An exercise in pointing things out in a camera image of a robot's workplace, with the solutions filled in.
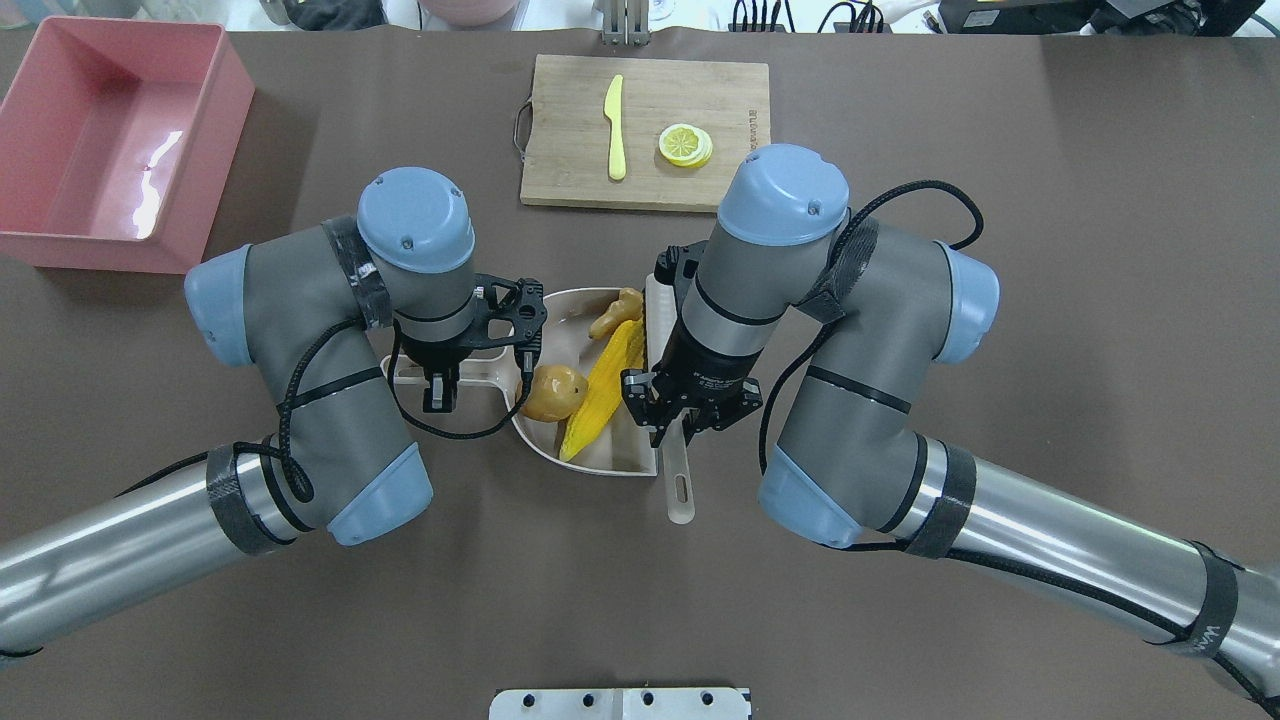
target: yellow plastic knife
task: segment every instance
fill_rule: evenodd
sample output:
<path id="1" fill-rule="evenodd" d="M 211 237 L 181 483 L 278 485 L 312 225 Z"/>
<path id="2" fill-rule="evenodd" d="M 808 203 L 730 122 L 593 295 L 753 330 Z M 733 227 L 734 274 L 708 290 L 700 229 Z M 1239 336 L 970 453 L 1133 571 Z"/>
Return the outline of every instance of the yellow plastic knife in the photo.
<path id="1" fill-rule="evenodd" d="M 613 76 L 604 94 L 604 117 L 609 119 L 609 177 L 627 177 L 627 155 L 622 149 L 622 76 Z"/>

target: black velcro strap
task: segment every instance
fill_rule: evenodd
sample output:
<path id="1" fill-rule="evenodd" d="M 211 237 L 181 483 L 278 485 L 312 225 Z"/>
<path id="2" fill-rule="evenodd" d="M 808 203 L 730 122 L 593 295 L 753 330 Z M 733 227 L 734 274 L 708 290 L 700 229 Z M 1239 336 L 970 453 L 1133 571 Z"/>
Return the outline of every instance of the black velcro strap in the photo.
<path id="1" fill-rule="evenodd" d="M 845 316 L 841 304 L 870 263 L 876 252 L 876 240 L 879 237 L 879 223 L 867 218 L 854 229 L 849 242 L 840 255 L 831 258 L 827 269 L 818 275 L 818 282 L 800 299 L 796 309 L 822 324 L 835 323 Z"/>
<path id="2" fill-rule="evenodd" d="M 279 544 L 293 542 L 276 539 L 262 525 L 262 520 L 250 511 L 236 471 L 236 450 L 232 446 L 224 445 L 209 451 L 205 492 L 218 525 L 227 539 L 244 555 L 265 555 Z"/>
<path id="3" fill-rule="evenodd" d="M 329 397 L 330 395 L 335 392 L 342 392 L 348 387 L 358 386 L 360 383 L 369 382 L 372 379 L 381 379 L 381 377 L 383 372 L 380 369 L 366 368 L 364 370 L 360 370 L 358 373 L 352 373 L 344 378 L 338 378 L 337 380 L 328 382 L 319 387 L 314 387 L 303 393 L 298 393 L 293 396 L 293 402 L 291 405 L 287 406 L 284 402 L 278 404 L 275 406 L 275 411 L 284 413 L 285 407 L 289 407 L 291 410 L 297 410 L 298 407 L 302 407 L 308 402 L 315 402 L 321 397 Z"/>
<path id="4" fill-rule="evenodd" d="M 1201 611 L 1196 615 L 1187 639 L 1149 644 L 1164 647 L 1176 655 L 1213 657 L 1222 647 L 1222 638 L 1231 630 L 1231 623 L 1235 621 L 1235 609 L 1240 598 L 1235 566 L 1219 557 L 1207 544 L 1187 542 L 1199 552 L 1204 562 L 1204 602 L 1201 603 Z"/>
<path id="5" fill-rule="evenodd" d="M 365 318 L 365 327 L 369 329 L 392 327 L 392 296 L 387 292 L 378 265 L 369 255 L 365 238 L 360 237 L 356 219 L 346 215 L 325 220 L 320 227 L 329 236 L 333 254 L 338 256 L 338 264 L 347 274 L 347 284 L 356 296 L 356 305 Z"/>
<path id="6" fill-rule="evenodd" d="M 978 468 L 968 450 L 942 448 L 947 454 L 947 474 L 942 480 L 942 495 L 933 501 L 933 507 L 924 516 L 924 523 L 915 532 L 905 552 L 937 560 L 951 551 L 973 506 L 973 496 L 978 489 Z"/>

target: black cable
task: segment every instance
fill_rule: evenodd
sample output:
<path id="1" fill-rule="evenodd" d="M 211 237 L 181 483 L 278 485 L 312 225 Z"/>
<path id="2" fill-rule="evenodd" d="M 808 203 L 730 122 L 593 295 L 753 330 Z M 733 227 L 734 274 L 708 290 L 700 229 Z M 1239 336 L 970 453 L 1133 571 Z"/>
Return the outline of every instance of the black cable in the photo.
<path id="1" fill-rule="evenodd" d="M 773 405 L 778 400 L 778 393 L 782 392 L 782 387 L 787 384 L 791 375 L 794 375 L 801 365 L 808 363 L 809 359 L 813 357 L 819 348 L 822 348 L 823 343 L 827 342 L 827 338 L 829 338 L 833 332 L 836 332 L 835 323 L 823 325 L 822 329 L 818 331 L 817 337 L 813 338 L 813 342 L 809 343 L 809 347 L 804 348 L 804 352 L 801 352 L 799 357 L 792 360 L 791 364 L 782 370 L 782 374 L 778 375 L 777 380 L 774 380 L 773 388 L 769 389 L 769 398 L 764 402 L 764 413 L 760 415 L 760 442 L 758 445 L 758 451 L 760 456 L 762 475 L 769 468 L 769 459 L 765 456 L 765 448 L 768 447 L 767 439 L 769 434 L 769 418 L 773 416 Z"/>
<path id="2" fill-rule="evenodd" d="M 916 192 L 919 190 L 941 190 L 942 192 L 946 192 L 952 197 L 955 197 L 956 200 L 959 200 L 960 204 L 964 205 L 966 210 L 969 210 L 969 214 L 973 215 L 973 232 L 969 233 L 969 237 L 951 245 L 950 246 L 951 250 L 963 250 L 965 247 L 969 247 L 970 245 L 974 243 L 974 241 L 978 240 L 978 237 L 982 236 L 982 231 L 984 228 L 984 222 L 982 219 L 982 210 L 978 209 L 978 204 L 974 202 L 973 199 L 969 197 L 968 193 L 965 193 L 965 191 L 960 190 L 959 187 L 948 182 L 936 181 L 936 179 L 923 179 L 900 184 L 887 192 L 882 192 L 878 197 L 876 197 L 867 205 L 863 205 L 863 209 L 855 213 L 849 219 L 849 222 L 845 223 L 845 229 L 840 232 L 840 236 L 836 237 L 836 242 L 831 245 L 831 252 L 827 255 L 827 261 L 835 263 L 836 259 L 840 258 L 840 254 L 845 250 L 845 246 L 849 245 L 849 242 L 854 238 L 854 232 L 858 231 L 859 225 L 867 222 L 867 218 L 869 218 L 872 213 L 874 213 L 882 205 L 884 205 L 890 200 L 893 200 L 895 197 L 901 197 L 909 192 Z M 778 379 L 773 383 L 773 388 L 769 391 L 769 398 L 764 402 L 764 413 L 760 415 L 760 433 L 759 433 L 759 443 L 756 446 L 756 452 L 760 460 L 762 475 L 764 474 L 764 471 L 768 469 L 769 465 L 765 454 L 767 450 L 765 443 L 768 441 L 768 434 L 769 434 L 769 419 L 773 416 L 773 405 L 778 400 L 778 393 L 782 392 L 782 386 L 785 386 L 786 382 L 791 379 L 791 375 L 794 375 L 796 370 L 800 369 L 801 365 L 808 363 L 810 357 L 818 354 L 818 350 L 822 348 L 822 346 L 827 342 L 827 340 L 831 337 L 833 332 L 836 332 L 835 323 L 827 323 L 826 325 L 823 325 L 822 329 L 818 331 L 818 336 L 814 337 L 813 342 L 809 343 L 809 347 L 806 347 L 804 352 L 800 354 L 799 357 L 792 360 L 791 364 L 787 365 L 785 370 L 782 370 L 782 374 L 778 375 Z"/>
<path id="3" fill-rule="evenodd" d="M 840 550 L 844 552 L 876 552 L 876 551 L 902 551 L 910 544 L 908 541 L 897 539 L 890 542 L 869 542 L 869 543 L 856 543 L 850 547 L 837 547 L 832 550 Z M 957 560 L 960 562 L 969 562 L 972 565 L 980 565 L 983 568 L 989 568 L 992 570 L 1000 570 L 1001 573 L 1009 573 L 1010 575 L 1018 575 L 1019 578 L 1027 578 L 1029 580 L 1036 580 L 1052 585 L 1059 589 L 1064 589 L 1089 600 L 1098 601 L 1103 605 L 1108 605 L 1126 612 L 1165 633 L 1174 637 L 1174 642 L 1185 641 L 1190 633 L 1189 628 L 1184 628 L 1178 623 L 1155 612 L 1153 610 L 1144 607 L 1129 598 L 1121 597 L 1114 592 L 1105 591 L 1096 585 L 1091 585 L 1083 580 L 1071 578 L 1070 575 L 1064 575 L 1053 570 L 1047 570 L 1038 565 L 1032 565 L 1030 562 L 1023 562 L 1020 560 L 1012 560 L 1009 557 L 1001 557 L 998 555 L 991 555 L 987 552 L 975 552 L 972 550 L 959 550 L 951 548 L 946 557 L 948 560 Z M 1247 678 L 1234 662 L 1221 652 L 1213 656 L 1213 662 L 1216 662 L 1233 680 L 1240 684 L 1245 694 L 1249 696 L 1254 703 L 1257 703 L 1270 717 L 1280 720 L 1280 707 L 1277 703 L 1268 700 L 1258 685 Z"/>
<path id="4" fill-rule="evenodd" d="M 872 0 L 867 0 L 867 6 L 863 8 L 861 13 L 858 13 L 858 28 L 854 32 L 884 32 L 884 12 Z"/>
<path id="5" fill-rule="evenodd" d="M 293 415 L 293 400 L 298 393 L 298 383 L 301 382 L 307 365 L 311 364 L 311 359 L 320 352 L 320 348 L 324 347 L 326 342 L 329 342 L 339 332 L 347 328 L 358 327 L 360 324 L 361 322 L 357 319 L 348 319 L 326 329 L 319 338 L 316 338 L 315 343 L 312 343 L 311 347 L 302 354 L 298 364 L 293 366 L 293 375 L 289 378 L 289 386 L 285 388 L 284 400 L 282 401 L 284 409 L 280 411 L 280 447 L 271 447 L 269 445 L 256 442 L 236 442 L 232 445 L 232 450 L 237 454 L 256 452 L 261 456 L 279 460 L 280 466 L 284 469 L 284 477 L 285 482 L 289 484 L 289 489 L 301 502 L 311 502 L 315 497 L 315 488 L 311 486 L 311 479 L 307 477 L 306 471 L 302 470 L 302 466 L 298 465 L 298 461 L 294 460 L 293 455 L 289 452 L 289 421 Z M 137 483 L 133 483 L 128 488 L 120 491 L 115 497 L 128 495 L 138 488 L 145 488 L 172 475 L 173 473 L 177 473 L 178 470 L 182 470 L 183 468 L 189 468 L 196 462 L 204 462 L 205 460 L 209 460 L 209 451 L 197 452 L 191 457 L 184 457 L 172 465 L 168 465 L 166 468 L 151 473 Z"/>
<path id="6" fill-rule="evenodd" d="M 1245 694 L 1249 696 L 1249 700 L 1258 703 L 1258 706 L 1262 708 L 1263 712 L 1266 712 L 1274 720 L 1280 720 L 1280 700 L 1268 698 L 1267 696 L 1262 694 L 1262 688 L 1260 688 L 1253 680 L 1245 678 L 1244 673 L 1240 673 L 1240 669 L 1236 667 L 1235 664 L 1231 662 L 1221 652 L 1213 656 L 1213 662 L 1216 662 L 1219 667 L 1225 670 L 1226 674 L 1230 675 L 1233 680 L 1239 683 L 1240 687 L 1244 688 Z"/>
<path id="7" fill-rule="evenodd" d="M 298 502 L 311 502 L 315 498 L 315 487 L 311 486 L 311 478 L 307 477 L 306 470 L 298 461 L 293 459 L 289 452 L 289 424 L 293 421 L 293 398 L 298 395 L 298 386 L 302 383 L 302 375 L 307 372 L 307 366 L 311 365 L 311 360 L 315 359 L 316 354 L 320 352 L 334 336 L 342 331 L 358 328 L 364 325 L 364 320 L 360 318 L 348 318 L 320 333 L 320 337 L 311 343 L 298 359 L 298 364 L 293 366 L 293 374 L 289 377 L 289 384 L 284 389 L 284 400 L 282 400 L 280 410 L 280 428 L 278 433 L 278 442 L 280 443 L 280 452 L 283 454 L 283 460 L 280 462 L 284 469 L 284 484 L 289 486 L 289 492 Z"/>
<path id="8" fill-rule="evenodd" d="M 150 486 L 151 483 L 154 483 L 156 480 L 164 479 L 165 477 L 172 475 L 173 473 L 177 473 L 178 470 L 182 470 L 183 468 L 191 468 L 196 462 L 204 462 L 207 459 L 209 459 L 209 451 L 207 450 L 205 452 L 197 452 L 196 455 L 192 455 L 191 457 L 184 457 L 184 459 L 174 462 L 173 465 L 169 465 L 168 468 L 164 468 L 161 470 L 156 470 L 155 473 L 151 473 L 146 478 L 142 478 L 141 480 L 138 480 L 138 482 L 133 483 L 132 486 L 124 488 L 123 491 L 118 492 L 115 495 L 115 497 L 120 497 L 122 495 L 129 495 L 131 492 L 133 492 L 133 491 L 136 491 L 138 488 L 145 488 L 145 487 Z"/>
<path id="9" fill-rule="evenodd" d="M 1271 35 L 1274 35 L 1276 37 L 1280 37 L 1280 28 L 1277 28 L 1276 26 L 1271 24 L 1271 20 L 1263 18 L 1262 15 L 1257 15 L 1257 14 L 1249 15 L 1249 19 L 1252 19 L 1253 22 L 1258 23 L 1260 26 L 1270 29 Z"/>
<path id="10" fill-rule="evenodd" d="M 392 398 L 396 401 L 396 407 L 399 410 L 401 418 L 403 418 L 406 423 L 413 425 L 415 428 L 431 433 L 433 436 L 436 437 L 443 437 L 445 439 L 479 439 L 483 437 L 489 437 L 500 430 L 503 425 L 509 423 L 511 419 L 516 416 L 516 413 L 520 413 L 520 409 L 524 407 L 525 402 L 529 400 L 530 388 L 532 388 L 534 384 L 534 373 L 532 370 L 525 370 L 525 364 L 521 364 L 520 397 L 516 400 L 516 404 L 511 406 L 511 410 L 508 410 L 507 414 L 503 415 L 502 419 L 498 420 L 493 427 L 474 433 L 451 433 L 449 430 L 442 430 L 440 428 L 428 425 L 426 423 L 419 420 L 413 415 L 410 415 L 408 410 L 404 410 L 404 406 L 401 405 L 399 397 L 396 396 L 396 361 L 399 357 L 401 342 L 403 336 L 401 333 L 399 322 L 394 323 L 394 328 L 396 328 L 394 331 L 396 336 L 392 340 L 392 356 L 390 361 L 387 364 L 387 387 L 389 387 L 392 391 Z M 536 352 L 534 351 L 520 350 L 517 351 L 517 354 L 534 356 L 532 357 L 534 361 L 529 363 L 529 366 L 532 366 L 538 361 Z"/>
<path id="11" fill-rule="evenodd" d="M 831 14 L 835 13 L 837 8 L 849 8 L 849 27 L 852 28 L 854 22 L 858 19 L 858 8 L 854 6 L 854 3 L 836 3 L 828 8 L 827 14 L 822 17 L 822 22 L 818 23 L 818 32 L 822 32 L 827 27 L 827 20 L 831 19 Z"/>

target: brown table surface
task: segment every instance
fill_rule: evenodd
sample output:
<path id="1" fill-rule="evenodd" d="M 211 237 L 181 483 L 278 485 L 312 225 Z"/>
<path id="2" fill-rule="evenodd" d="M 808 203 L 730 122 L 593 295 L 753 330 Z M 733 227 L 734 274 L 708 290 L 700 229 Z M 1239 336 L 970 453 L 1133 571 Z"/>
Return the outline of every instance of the brown table surface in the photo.
<path id="1" fill-rule="evenodd" d="M 8 83 L 28 33 L 0 36 Z M 349 211 L 420 164 L 468 193 L 476 266 L 549 291 L 636 284 L 709 215 L 525 208 L 511 120 L 538 53 L 764 60 L 773 137 L 854 202 L 952 181 L 1001 314 L 940 368 L 914 428 L 1242 561 L 1280 560 L 1280 42 L 598 33 L 237 35 L 257 85 L 209 255 Z M 20 172 L 0 167 L 0 172 Z M 959 238 L 941 195 L 881 215 Z M 0 539 L 174 459 L 268 432 L 178 277 L 0 258 Z M 815 325 L 788 318 L 772 384 Z M 375 342 L 385 347 L 388 340 Z M 495 416 L 465 391 L 457 427 Z M 756 420 L 660 483 L 577 475 L 513 432 L 422 439 L 424 516 L 356 548 L 314 533 L 50 643 L 0 717 L 485 717 L 498 688 L 728 683 L 760 719 L 1261 717 L 1193 662 L 950 561 L 824 551 L 755 502 Z"/>

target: plastic lemon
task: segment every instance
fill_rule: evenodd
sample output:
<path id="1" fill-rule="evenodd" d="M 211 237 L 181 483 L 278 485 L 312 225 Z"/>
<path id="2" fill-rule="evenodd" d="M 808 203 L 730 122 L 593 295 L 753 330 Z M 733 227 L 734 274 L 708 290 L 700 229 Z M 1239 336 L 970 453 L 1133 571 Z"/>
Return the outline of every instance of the plastic lemon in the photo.
<path id="1" fill-rule="evenodd" d="M 658 151 L 677 168 L 701 168 L 712 159 L 712 136 L 701 128 L 677 123 L 658 136 Z"/>

